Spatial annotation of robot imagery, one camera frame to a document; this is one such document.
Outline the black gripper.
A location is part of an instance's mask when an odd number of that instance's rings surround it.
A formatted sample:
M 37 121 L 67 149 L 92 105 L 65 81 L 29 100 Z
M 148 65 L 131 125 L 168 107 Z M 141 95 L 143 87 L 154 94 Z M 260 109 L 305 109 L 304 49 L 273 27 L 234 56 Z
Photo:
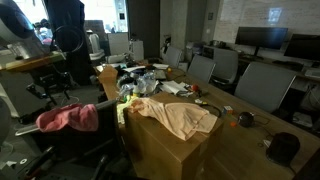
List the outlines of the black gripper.
M 52 97 L 51 91 L 62 91 L 67 99 L 67 91 L 71 87 L 71 75 L 69 72 L 60 72 L 53 64 L 35 68 L 30 71 L 33 82 L 26 87 L 26 90 L 39 99 L 49 99 L 54 105 L 56 100 Z

